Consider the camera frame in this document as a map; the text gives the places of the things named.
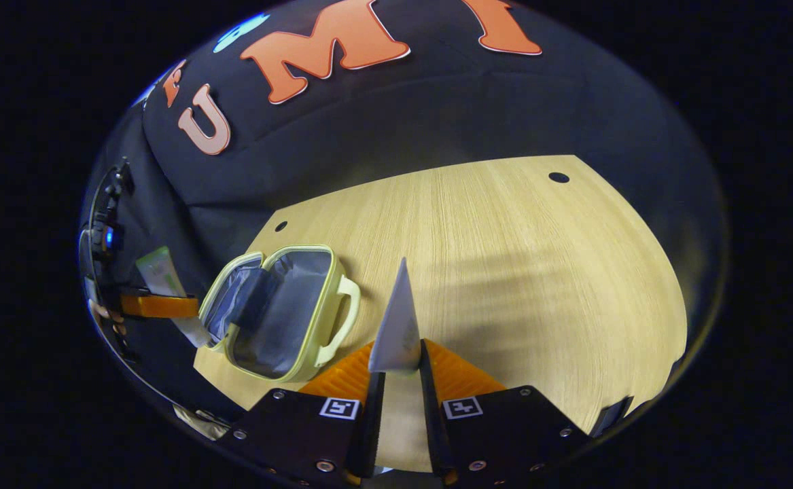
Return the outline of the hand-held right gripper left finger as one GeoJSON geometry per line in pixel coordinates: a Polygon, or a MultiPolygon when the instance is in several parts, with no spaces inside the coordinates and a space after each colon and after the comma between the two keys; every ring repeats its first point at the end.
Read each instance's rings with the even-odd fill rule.
{"type": "Polygon", "coordinates": [[[370,342],[297,391],[272,388],[216,445],[293,487],[353,488],[374,475],[385,374],[370,342]]]}

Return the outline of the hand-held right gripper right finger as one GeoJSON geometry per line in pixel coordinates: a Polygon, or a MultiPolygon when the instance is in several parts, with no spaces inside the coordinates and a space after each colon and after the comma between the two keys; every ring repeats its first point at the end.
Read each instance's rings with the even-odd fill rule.
{"type": "Polygon", "coordinates": [[[421,341],[431,471],[446,487],[527,487],[591,437],[536,387],[508,388],[446,347],[421,341]]]}

